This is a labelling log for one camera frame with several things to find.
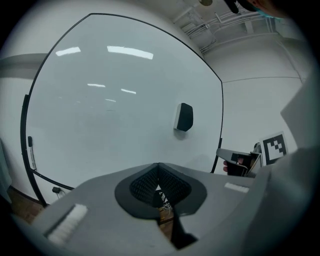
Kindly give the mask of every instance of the black mesh cushion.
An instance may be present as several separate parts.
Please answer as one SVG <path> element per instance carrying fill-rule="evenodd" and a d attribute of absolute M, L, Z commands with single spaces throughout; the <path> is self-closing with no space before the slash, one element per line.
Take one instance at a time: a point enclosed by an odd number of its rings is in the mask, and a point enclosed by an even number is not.
<path fill-rule="evenodd" d="M 191 186 L 170 171 L 160 168 L 159 186 L 172 206 L 185 199 L 191 192 Z"/>
<path fill-rule="evenodd" d="M 194 214 L 207 197 L 207 190 L 200 181 L 165 163 L 151 164 L 126 177 L 115 187 L 114 196 L 118 204 L 132 216 L 159 220 L 159 211 L 153 207 L 158 184 L 174 207 L 176 216 Z"/>
<path fill-rule="evenodd" d="M 152 206 L 157 186 L 158 169 L 154 168 L 134 180 L 130 185 L 130 192 L 136 199 Z"/>

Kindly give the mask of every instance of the white sticker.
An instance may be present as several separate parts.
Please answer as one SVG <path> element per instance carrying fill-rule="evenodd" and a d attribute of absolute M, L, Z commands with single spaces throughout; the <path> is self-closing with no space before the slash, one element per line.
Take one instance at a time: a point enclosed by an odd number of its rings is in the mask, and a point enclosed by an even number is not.
<path fill-rule="evenodd" d="M 232 183 L 229 183 L 229 182 L 227 182 L 224 185 L 224 187 L 227 188 L 227 189 L 239 191 L 239 192 L 242 192 L 242 193 L 248 193 L 248 191 L 249 191 L 249 188 L 246 187 L 246 186 L 239 186 L 239 185 L 235 185 L 235 184 L 232 184 Z"/>

